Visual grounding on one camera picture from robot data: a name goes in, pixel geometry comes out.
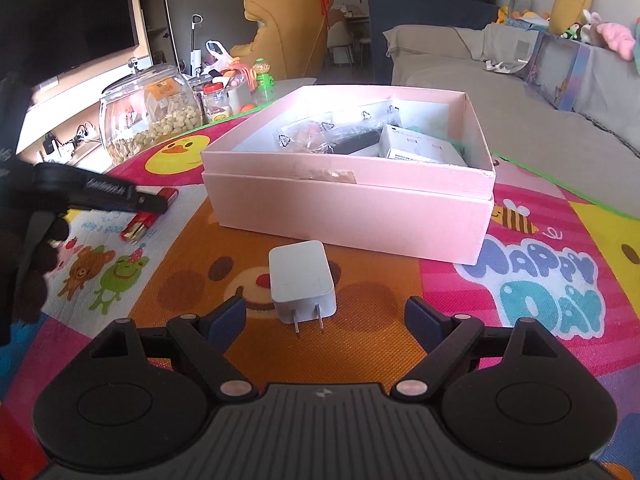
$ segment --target open cardboard box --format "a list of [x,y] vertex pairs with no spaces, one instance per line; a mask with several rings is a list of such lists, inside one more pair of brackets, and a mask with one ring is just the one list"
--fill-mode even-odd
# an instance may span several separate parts
[[[402,127],[455,140],[468,168],[368,156],[283,152],[279,127],[392,100]],[[464,92],[307,86],[251,116],[202,152],[220,225],[475,264],[494,206],[495,172]]]

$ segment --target yellow armchair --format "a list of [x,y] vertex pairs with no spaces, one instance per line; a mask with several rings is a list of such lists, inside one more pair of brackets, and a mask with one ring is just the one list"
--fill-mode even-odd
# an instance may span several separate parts
[[244,9],[248,20],[263,25],[253,43],[236,45],[231,56],[249,66],[263,57],[275,80],[318,76],[327,38],[320,0],[244,0]]

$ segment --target white charger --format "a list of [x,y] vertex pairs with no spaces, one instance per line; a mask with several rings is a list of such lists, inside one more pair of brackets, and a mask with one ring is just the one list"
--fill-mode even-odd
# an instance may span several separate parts
[[322,318],[337,309],[334,280],[324,245],[318,240],[276,247],[269,252],[271,299],[281,322],[293,324]]

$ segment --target black tv screen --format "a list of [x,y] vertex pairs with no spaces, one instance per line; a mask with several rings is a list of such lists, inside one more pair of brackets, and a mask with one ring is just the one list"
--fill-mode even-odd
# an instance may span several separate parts
[[131,0],[0,0],[0,80],[36,86],[137,44]]

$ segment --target red lighter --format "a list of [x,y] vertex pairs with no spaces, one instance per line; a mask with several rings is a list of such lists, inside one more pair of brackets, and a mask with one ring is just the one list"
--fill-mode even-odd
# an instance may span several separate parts
[[[172,202],[178,196],[178,190],[175,187],[163,187],[158,191],[158,196],[162,196],[166,199],[166,203],[171,207]],[[156,223],[160,218],[160,215],[153,213],[138,213],[133,217],[133,220],[129,222],[124,230],[120,233],[120,240],[123,242],[129,242],[136,244],[140,241],[151,226]]]

